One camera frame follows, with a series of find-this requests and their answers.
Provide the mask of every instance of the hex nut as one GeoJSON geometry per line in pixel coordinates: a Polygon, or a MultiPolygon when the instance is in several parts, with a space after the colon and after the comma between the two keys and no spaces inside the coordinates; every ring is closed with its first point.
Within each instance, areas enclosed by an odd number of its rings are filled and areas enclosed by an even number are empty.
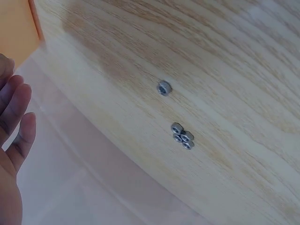
{"type": "Polygon", "coordinates": [[[194,135],[192,135],[191,132],[188,132],[185,130],[181,132],[180,136],[181,136],[183,142],[190,142],[194,139],[194,135]]]}
{"type": "Polygon", "coordinates": [[[179,142],[179,143],[182,143],[182,138],[180,135],[177,135],[177,134],[173,134],[173,138],[175,141],[179,142]]]}
{"type": "Polygon", "coordinates": [[[180,135],[183,131],[183,127],[179,123],[173,123],[171,126],[171,130],[174,134],[180,135]]]}
{"type": "Polygon", "coordinates": [[[183,142],[182,145],[187,150],[191,150],[195,146],[194,142],[183,142]]]}
{"type": "Polygon", "coordinates": [[[172,91],[172,87],[167,81],[161,81],[157,85],[157,90],[162,96],[168,96],[172,91]]]}

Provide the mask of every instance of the human hand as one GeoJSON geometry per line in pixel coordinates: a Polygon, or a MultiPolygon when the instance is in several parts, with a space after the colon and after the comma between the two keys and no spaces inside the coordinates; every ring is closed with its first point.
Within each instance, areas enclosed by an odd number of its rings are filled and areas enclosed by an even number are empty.
{"type": "Polygon", "coordinates": [[[12,60],[0,54],[0,146],[21,121],[12,144],[6,151],[0,149],[0,225],[22,223],[22,200],[16,176],[36,136],[35,114],[25,114],[31,87],[23,83],[21,76],[12,76],[14,66],[12,60]]]}

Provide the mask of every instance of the white floor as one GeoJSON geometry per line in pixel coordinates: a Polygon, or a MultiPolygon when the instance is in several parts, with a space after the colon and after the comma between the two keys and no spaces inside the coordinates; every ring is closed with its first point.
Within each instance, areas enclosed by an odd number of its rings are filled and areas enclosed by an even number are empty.
{"type": "Polygon", "coordinates": [[[23,225],[207,225],[127,158],[30,59],[37,138],[18,184],[23,225]]]}

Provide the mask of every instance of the small silver nut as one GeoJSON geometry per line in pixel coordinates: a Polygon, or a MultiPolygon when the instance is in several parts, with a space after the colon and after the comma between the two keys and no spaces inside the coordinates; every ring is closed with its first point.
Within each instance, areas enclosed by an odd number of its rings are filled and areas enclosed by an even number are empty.
{"type": "Polygon", "coordinates": [[[194,139],[194,135],[192,135],[191,132],[188,132],[185,130],[181,132],[180,136],[181,136],[183,142],[190,142],[194,139]]]}
{"type": "Polygon", "coordinates": [[[162,96],[168,96],[172,91],[172,87],[167,81],[161,81],[158,83],[157,90],[162,96]]]}
{"type": "Polygon", "coordinates": [[[173,138],[174,138],[175,141],[177,141],[179,143],[182,143],[182,138],[180,137],[180,135],[173,134],[173,138]]]}
{"type": "Polygon", "coordinates": [[[180,135],[181,132],[183,131],[183,127],[179,123],[173,123],[171,126],[171,129],[172,129],[172,132],[177,135],[180,135]]]}
{"type": "Polygon", "coordinates": [[[182,145],[187,150],[191,150],[195,146],[194,142],[183,142],[182,145]]]}

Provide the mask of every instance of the light wood panel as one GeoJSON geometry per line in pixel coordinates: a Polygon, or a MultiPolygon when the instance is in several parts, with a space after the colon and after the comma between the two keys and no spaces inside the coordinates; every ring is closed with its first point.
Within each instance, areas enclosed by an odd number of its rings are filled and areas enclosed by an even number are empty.
{"type": "Polygon", "coordinates": [[[37,65],[154,179],[216,225],[300,223],[299,1],[35,3],[37,65]]]}

